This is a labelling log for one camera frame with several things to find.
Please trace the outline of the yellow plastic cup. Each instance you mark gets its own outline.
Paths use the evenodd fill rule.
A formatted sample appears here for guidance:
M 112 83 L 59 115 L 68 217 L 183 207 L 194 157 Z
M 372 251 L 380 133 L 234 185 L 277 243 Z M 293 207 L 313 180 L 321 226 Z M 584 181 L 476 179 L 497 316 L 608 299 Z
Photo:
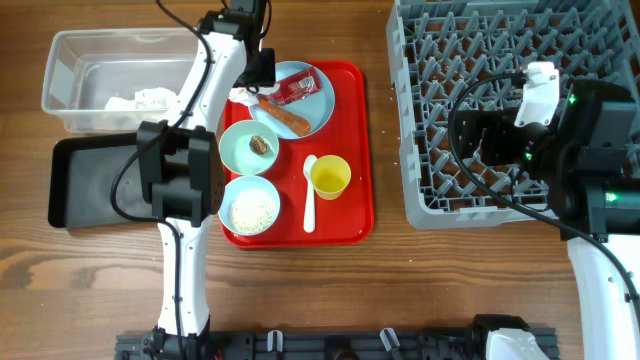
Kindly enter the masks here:
M 337 199 L 351 181 L 349 163 L 337 155 L 318 158 L 311 167 L 311 182 L 317 195 L 324 200 Z

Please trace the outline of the red snack wrapper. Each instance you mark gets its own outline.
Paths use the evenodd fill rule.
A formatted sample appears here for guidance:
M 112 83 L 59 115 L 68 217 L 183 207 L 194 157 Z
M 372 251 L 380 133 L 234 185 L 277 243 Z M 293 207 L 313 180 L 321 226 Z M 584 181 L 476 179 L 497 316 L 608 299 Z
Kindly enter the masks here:
M 298 71 L 276 82 L 278 89 L 267 96 L 276 105 L 284 106 L 303 100 L 322 90 L 320 77 L 314 67 Z

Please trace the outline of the orange carrot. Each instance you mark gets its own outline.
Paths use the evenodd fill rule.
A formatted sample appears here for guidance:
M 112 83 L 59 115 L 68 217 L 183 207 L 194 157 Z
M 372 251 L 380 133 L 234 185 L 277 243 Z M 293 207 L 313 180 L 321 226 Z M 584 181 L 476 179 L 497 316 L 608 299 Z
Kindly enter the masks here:
M 264 96 L 258 97 L 258 107 L 284 124 L 297 136 L 306 136 L 311 132 L 311 125 L 305 118 L 269 102 Z

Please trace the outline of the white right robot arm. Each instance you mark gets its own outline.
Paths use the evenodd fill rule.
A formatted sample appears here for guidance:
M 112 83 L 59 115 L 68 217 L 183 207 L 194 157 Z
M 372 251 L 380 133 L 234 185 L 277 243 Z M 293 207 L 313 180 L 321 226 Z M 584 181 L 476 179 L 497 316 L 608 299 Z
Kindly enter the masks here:
M 628 133 L 638 106 L 624 87 L 573 82 L 562 110 L 555 68 L 497 77 L 519 86 L 522 103 L 503 111 L 460 107 L 484 86 L 461 92 L 449 111 L 457 166 L 492 199 L 560 231 L 578 288 L 584 356 L 639 356 L 639 181 L 627 176 Z M 487 165 L 518 164 L 548 187 L 552 217 L 490 189 L 465 165 L 475 151 Z

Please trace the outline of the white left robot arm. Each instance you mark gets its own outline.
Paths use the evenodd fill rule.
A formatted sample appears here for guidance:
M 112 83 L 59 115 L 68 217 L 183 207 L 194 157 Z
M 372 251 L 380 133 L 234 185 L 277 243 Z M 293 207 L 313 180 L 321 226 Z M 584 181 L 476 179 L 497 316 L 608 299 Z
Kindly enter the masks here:
M 119 337 L 118 359 L 213 359 L 206 299 L 206 249 L 221 207 L 225 175 L 215 131 L 234 88 L 256 94 L 275 83 L 275 51 L 264 48 L 273 6 L 232 1 L 210 11 L 191 33 L 198 39 L 193 66 L 176 106 L 160 122 L 142 122 L 136 151 L 115 176 L 109 200 L 121 217 L 117 191 L 131 165 L 140 171 L 147 222 L 163 241 L 164 293 L 157 325 L 138 341 Z

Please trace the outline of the white paper napkin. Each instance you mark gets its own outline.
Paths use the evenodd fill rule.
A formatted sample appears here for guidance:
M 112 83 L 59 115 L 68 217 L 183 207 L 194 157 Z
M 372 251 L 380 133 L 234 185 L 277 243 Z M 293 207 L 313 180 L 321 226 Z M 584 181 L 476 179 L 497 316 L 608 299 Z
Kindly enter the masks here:
M 178 95 L 163 87 L 137 91 L 133 99 L 110 97 L 105 111 L 161 111 L 168 110 L 178 100 Z

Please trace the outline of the white rice pile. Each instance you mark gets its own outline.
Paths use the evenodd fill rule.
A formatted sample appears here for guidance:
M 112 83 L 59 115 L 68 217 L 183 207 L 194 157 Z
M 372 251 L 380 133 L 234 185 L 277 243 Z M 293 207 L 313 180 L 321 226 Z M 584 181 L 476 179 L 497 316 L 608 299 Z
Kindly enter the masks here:
M 264 232 L 276 218 L 276 207 L 269 194 L 261 189 L 240 192 L 232 202 L 229 219 L 232 226 L 242 234 Z

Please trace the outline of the light green bowl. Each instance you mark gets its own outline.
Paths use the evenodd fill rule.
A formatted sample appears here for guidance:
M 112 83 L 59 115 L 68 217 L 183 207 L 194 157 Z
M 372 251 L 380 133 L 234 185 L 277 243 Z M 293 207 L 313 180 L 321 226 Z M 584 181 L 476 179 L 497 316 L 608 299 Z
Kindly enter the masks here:
M 258 135 L 269 144 L 266 155 L 257 155 L 249 147 L 252 136 Z M 277 160 L 279 138 L 267 125 L 254 120 L 243 120 L 224 131 L 219 142 L 222 163 L 231 172 L 241 175 L 261 175 Z

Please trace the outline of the light blue bowl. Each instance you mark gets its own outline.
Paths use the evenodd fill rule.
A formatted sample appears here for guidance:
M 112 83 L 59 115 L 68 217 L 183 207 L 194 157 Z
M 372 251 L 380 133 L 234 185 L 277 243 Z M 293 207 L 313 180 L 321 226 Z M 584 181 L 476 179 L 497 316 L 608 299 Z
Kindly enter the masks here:
M 260 176 L 241 176 L 225 187 L 218 212 L 225 229 L 239 236 L 255 236 L 268 230 L 281 208 L 276 187 Z

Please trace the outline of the brown food scrap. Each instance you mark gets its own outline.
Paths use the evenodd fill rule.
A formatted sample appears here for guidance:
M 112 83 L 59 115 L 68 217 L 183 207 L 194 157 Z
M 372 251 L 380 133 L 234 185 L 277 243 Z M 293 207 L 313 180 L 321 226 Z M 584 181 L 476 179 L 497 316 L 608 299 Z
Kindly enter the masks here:
M 251 151 L 257 155 L 266 155 L 269 152 L 269 144 L 261 136 L 254 135 L 249 142 Z

